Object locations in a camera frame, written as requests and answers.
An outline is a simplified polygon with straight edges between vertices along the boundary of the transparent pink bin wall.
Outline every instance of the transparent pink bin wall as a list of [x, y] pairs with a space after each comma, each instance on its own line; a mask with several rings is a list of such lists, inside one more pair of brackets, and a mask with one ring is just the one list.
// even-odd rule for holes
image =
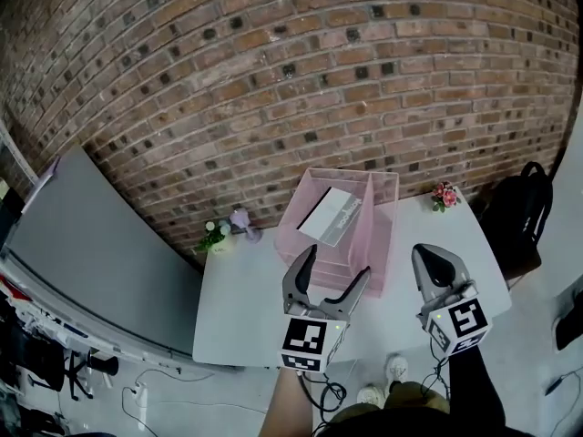
[[[330, 187], [363, 200], [358, 217], [335, 248], [297, 229]], [[346, 290], [356, 274], [370, 265], [373, 276], [365, 294], [379, 298], [384, 288], [398, 190], [396, 173], [309, 168], [277, 228], [275, 249], [289, 267], [308, 247], [317, 244], [312, 283], [340, 291]]]

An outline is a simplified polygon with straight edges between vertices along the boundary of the potted plant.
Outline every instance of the potted plant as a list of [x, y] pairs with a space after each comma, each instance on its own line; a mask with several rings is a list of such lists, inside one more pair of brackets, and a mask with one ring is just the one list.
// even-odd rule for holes
[[462, 199], [460, 199], [455, 192], [454, 185], [449, 181], [439, 183], [435, 187], [431, 199], [434, 202], [434, 212], [437, 212], [438, 210], [445, 212], [447, 208], [451, 208], [458, 202], [462, 202]]
[[215, 254], [220, 254], [223, 252], [229, 252], [237, 241], [230, 233], [230, 224], [226, 220], [221, 220], [219, 225], [215, 225], [214, 222], [207, 222], [205, 225], [207, 234], [199, 241], [199, 244], [195, 247], [195, 253], [201, 252], [213, 252]]

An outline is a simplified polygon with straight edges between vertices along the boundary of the purple figurine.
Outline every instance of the purple figurine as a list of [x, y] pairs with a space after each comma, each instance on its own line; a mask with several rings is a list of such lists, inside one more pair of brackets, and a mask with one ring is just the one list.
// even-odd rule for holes
[[240, 229], [244, 229], [247, 232], [245, 237], [249, 243], [257, 243], [261, 239], [261, 230], [251, 227], [249, 212], [245, 208], [238, 208], [235, 210], [232, 214], [230, 214], [229, 219], [233, 225], [236, 225]]

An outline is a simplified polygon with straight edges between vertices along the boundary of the desk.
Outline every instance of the desk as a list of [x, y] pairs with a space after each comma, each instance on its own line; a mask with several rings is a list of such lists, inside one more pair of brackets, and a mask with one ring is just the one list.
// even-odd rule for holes
[[[380, 299], [363, 296], [334, 361], [378, 358], [429, 343], [415, 317], [423, 305], [411, 251], [416, 243], [448, 249], [476, 280], [486, 315], [510, 309], [506, 283], [486, 237], [465, 199], [444, 214], [428, 195], [397, 206], [387, 281]], [[234, 366], [276, 366], [284, 330], [281, 280], [287, 267], [273, 248], [276, 229], [256, 245], [242, 235], [229, 254], [209, 254], [200, 293], [192, 358]], [[339, 291], [311, 286], [310, 300], [337, 298]]]

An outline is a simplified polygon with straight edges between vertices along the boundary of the human arm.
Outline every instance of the human arm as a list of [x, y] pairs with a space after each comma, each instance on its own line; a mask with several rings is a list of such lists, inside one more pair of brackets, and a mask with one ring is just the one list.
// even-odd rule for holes
[[312, 405], [296, 371], [281, 368], [259, 437], [310, 437]]

